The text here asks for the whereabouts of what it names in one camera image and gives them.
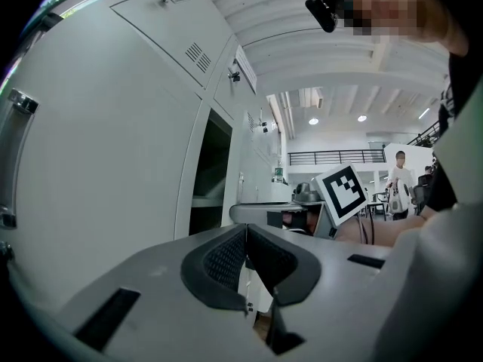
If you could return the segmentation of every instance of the person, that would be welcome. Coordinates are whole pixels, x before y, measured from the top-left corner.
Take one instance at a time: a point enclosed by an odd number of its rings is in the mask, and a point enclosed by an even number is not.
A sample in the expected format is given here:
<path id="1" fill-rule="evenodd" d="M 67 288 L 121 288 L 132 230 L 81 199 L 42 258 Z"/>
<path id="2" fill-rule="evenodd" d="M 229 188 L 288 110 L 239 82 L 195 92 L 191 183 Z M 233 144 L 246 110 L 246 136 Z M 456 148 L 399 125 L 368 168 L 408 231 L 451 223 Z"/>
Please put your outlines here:
<path id="1" fill-rule="evenodd" d="M 449 78 L 451 92 L 442 97 L 451 105 L 457 117 L 480 81 L 483 71 L 481 29 L 473 20 L 480 11 L 480 0 L 329 0 L 335 14 L 346 26 L 386 29 L 390 35 L 403 35 L 417 41 L 437 41 L 450 54 Z M 448 108 L 445 117 L 451 115 Z M 432 182 L 432 192 L 419 216 L 393 222 L 374 222 L 375 244 L 392 246 L 398 236 L 412 228 L 423 226 L 437 212 L 453 207 L 456 197 L 442 168 L 438 166 Z M 361 219 L 369 235 L 371 222 Z M 359 242 L 359 226 L 350 219 L 339 228 L 337 240 Z"/>
<path id="2" fill-rule="evenodd" d="M 389 177 L 387 179 L 387 189 L 391 189 L 393 186 L 397 186 L 399 180 L 401 180 L 408 188 L 409 192 L 413 194 L 413 186 L 414 181 L 413 177 L 411 176 L 411 172 L 405 168 L 406 163 L 406 153 L 402 150 L 396 153 L 395 155 L 395 166 L 389 173 Z M 404 212 L 394 213 L 392 215 L 393 220 L 403 220 L 408 217 L 409 208 Z"/>

